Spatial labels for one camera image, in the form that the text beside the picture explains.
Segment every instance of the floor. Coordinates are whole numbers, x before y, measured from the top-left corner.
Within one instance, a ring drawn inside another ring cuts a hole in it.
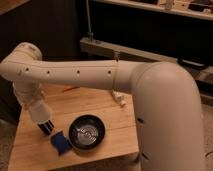
[[[213,107],[203,105],[206,152],[213,150]],[[0,120],[0,171],[6,171],[13,146],[16,126]],[[55,171],[140,171],[137,154],[107,159]],[[213,153],[206,158],[207,171],[213,170]]]

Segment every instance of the table top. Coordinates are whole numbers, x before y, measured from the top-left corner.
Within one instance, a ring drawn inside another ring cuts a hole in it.
[[[27,111],[21,112],[20,122],[11,153],[8,171],[44,171],[138,152],[135,117],[130,95],[121,108],[109,91],[45,85],[45,100],[53,109],[54,132],[63,131],[68,137],[70,124],[84,114],[98,116],[106,127],[105,137],[92,150],[71,150],[62,156],[50,143],[50,136],[41,132]]]
[[[0,1],[0,15],[4,14],[26,2],[29,0],[4,0]]]

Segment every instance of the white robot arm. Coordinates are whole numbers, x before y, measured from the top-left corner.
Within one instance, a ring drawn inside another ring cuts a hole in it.
[[[127,61],[44,62],[21,43],[0,65],[32,120],[51,132],[51,110],[40,83],[117,90],[133,96],[143,171],[205,171],[202,108],[197,86],[172,63]]]

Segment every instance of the metal bowl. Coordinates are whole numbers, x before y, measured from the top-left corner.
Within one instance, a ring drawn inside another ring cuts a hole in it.
[[[76,148],[88,150],[101,143],[105,135],[103,122],[94,115],[78,117],[69,128],[69,138]]]

